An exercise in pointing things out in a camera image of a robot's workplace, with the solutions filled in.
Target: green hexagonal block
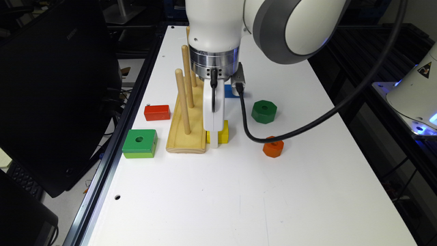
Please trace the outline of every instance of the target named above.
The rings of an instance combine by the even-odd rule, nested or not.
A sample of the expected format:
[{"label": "green hexagonal block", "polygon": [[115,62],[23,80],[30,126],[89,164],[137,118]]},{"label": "green hexagonal block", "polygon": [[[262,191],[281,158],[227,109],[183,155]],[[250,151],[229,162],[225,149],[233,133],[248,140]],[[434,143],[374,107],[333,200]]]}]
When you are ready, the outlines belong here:
[{"label": "green hexagonal block", "polygon": [[258,123],[268,124],[274,121],[278,107],[267,100],[257,101],[253,104],[252,117]]}]

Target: black monitor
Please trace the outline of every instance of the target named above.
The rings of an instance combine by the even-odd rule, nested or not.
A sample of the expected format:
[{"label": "black monitor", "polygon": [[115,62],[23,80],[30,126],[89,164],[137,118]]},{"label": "black monitor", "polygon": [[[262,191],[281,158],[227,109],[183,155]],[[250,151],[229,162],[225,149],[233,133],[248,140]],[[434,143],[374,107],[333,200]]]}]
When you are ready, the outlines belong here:
[{"label": "black monitor", "polygon": [[0,147],[51,196],[91,167],[122,79],[98,0],[60,0],[0,40]]}]

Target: wooden base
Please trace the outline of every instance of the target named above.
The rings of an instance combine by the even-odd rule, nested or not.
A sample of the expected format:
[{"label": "wooden base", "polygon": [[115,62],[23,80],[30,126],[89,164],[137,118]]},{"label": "wooden base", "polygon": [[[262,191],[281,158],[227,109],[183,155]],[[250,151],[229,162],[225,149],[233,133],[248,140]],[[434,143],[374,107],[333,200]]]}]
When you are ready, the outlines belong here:
[{"label": "wooden base", "polygon": [[166,150],[170,153],[202,154],[206,150],[206,131],[203,129],[203,81],[197,78],[197,87],[193,87],[194,107],[188,108],[191,133],[184,132],[179,96],[176,99],[175,110]]}]

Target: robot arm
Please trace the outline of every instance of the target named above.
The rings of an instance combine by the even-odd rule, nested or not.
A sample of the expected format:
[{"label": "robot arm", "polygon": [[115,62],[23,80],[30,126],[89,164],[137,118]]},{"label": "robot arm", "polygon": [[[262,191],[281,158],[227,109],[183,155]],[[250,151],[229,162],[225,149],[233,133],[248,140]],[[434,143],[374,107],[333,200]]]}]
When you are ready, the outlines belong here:
[{"label": "robot arm", "polygon": [[253,34],[266,57],[294,64],[332,36],[350,0],[186,0],[191,67],[205,82],[203,127],[223,129],[224,82],[238,70],[241,37]]},{"label": "robot arm", "polygon": [[400,114],[437,131],[437,44],[387,95],[387,102]]}]

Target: red rectangular block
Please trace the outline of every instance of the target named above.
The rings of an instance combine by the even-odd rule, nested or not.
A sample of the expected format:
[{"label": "red rectangular block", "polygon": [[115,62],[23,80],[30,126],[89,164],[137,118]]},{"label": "red rectangular block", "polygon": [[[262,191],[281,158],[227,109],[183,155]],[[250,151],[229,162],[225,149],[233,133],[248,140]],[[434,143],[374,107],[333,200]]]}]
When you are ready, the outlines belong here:
[{"label": "red rectangular block", "polygon": [[145,106],[145,120],[170,120],[169,105]]}]

